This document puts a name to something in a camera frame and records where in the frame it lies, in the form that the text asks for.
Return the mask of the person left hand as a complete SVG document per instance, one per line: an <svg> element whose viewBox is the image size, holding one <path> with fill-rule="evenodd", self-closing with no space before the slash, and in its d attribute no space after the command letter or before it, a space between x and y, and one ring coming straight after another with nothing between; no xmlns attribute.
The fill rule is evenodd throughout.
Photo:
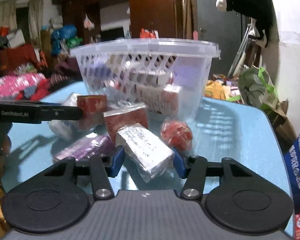
<svg viewBox="0 0 300 240"><path fill-rule="evenodd" d="M5 135L0 149L0 163L4 165L11 153L11 140L8 135Z"/></svg>

